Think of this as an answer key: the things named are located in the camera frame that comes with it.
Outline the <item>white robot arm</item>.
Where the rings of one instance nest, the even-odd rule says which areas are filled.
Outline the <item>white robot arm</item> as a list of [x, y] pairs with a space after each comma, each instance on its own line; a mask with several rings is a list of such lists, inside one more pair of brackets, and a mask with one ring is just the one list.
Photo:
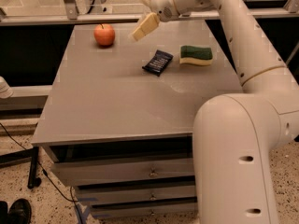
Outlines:
[[299, 86], [243, 0], [140, 0], [131, 38], [162, 21], [217, 9], [242, 91], [197, 112], [192, 154], [200, 224], [279, 224], [269, 152], [299, 134]]

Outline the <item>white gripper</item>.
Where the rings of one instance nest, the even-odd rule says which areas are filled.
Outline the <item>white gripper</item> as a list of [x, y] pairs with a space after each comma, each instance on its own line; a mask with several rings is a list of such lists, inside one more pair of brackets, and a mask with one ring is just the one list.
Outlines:
[[144, 14], [137, 22], [134, 30], [129, 34], [132, 41], [136, 42], [158, 28], [160, 21], [176, 20], [179, 13], [174, 0], [139, 0], [150, 8], [151, 13]]

